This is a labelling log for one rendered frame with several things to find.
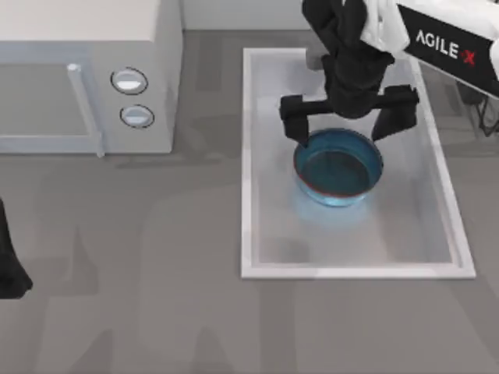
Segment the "blue bowl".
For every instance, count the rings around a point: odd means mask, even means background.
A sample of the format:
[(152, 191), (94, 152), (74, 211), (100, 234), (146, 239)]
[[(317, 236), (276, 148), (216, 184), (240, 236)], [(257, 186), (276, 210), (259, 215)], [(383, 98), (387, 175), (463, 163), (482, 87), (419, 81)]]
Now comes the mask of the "blue bowl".
[(305, 145), (296, 145), (292, 162), (298, 187), (312, 201), (328, 207), (362, 201), (384, 171), (375, 142), (343, 128), (311, 132)]

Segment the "white shallow sink basin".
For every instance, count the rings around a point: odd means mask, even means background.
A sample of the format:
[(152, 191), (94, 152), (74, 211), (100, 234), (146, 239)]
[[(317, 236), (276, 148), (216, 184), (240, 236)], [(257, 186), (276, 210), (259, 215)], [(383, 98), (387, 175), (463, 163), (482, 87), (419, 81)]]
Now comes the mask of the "white shallow sink basin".
[(384, 85), (418, 90), (417, 126), (378, 143), (384, 173), (350, 207), (312, 201), (293, 170), (295, 143), (279, 118), (282, 96), (322, 98), (324, 77), (302, 48), (242, 53), (244, 278), (466, 279), (476, 275), (418, 62), (402, 58)]

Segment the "pale microwave oven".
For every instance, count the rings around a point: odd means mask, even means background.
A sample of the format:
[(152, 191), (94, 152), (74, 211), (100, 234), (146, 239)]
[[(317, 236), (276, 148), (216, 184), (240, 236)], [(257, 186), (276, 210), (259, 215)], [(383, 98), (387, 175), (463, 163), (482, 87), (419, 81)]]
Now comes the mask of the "pale microwave oven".
[[(105, 155), (169, 153), (182, 70), (179, 0), (0, 0), (0, 42), (82, 44), (90, 52), (104, 135)], [(148, 88), (119, 93), (114, 71), (143, 72)], [(152, 110), (154, 124), (134, 129), (120, 119), (131, 105)]]

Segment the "small round microwave knob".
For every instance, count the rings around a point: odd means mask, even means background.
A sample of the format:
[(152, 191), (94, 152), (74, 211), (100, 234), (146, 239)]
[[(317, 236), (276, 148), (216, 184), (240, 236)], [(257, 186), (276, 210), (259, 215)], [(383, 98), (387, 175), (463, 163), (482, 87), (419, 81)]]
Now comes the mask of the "small round microwave knob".
[(154, 124), (155, 116), (146, 106), (135, 104), (122, 108), (120, 111), (122, 122), (134, 129), (145, 129)]

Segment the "large round microwave knob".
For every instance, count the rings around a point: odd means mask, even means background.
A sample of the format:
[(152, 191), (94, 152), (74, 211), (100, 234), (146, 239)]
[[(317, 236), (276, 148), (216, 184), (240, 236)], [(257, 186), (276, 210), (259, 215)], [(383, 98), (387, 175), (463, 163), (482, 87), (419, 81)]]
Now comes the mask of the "large round microwave knob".
[(148, 88), (146, 75), (139, 69), (125, 67), (110, 76), (112, 86), (121, 94), (139, 95)]

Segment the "microwave oven door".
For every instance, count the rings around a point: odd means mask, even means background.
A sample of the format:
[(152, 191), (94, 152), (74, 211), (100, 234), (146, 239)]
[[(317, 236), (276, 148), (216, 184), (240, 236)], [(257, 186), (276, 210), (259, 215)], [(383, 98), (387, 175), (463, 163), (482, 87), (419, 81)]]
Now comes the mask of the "microwave oven door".
[(0, 154), (95, 153), (67, 74), (82, 66), (97, 125), (101, 103), (82, 44), (0, 42)]

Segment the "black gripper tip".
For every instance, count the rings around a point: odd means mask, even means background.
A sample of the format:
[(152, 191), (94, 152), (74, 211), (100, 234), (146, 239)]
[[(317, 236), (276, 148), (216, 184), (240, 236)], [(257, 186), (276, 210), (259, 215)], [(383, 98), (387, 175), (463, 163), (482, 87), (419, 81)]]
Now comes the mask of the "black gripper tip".
[(5, 205), (0, 198), (0, 300), (21, 299), (33, 286), (13, 247)]

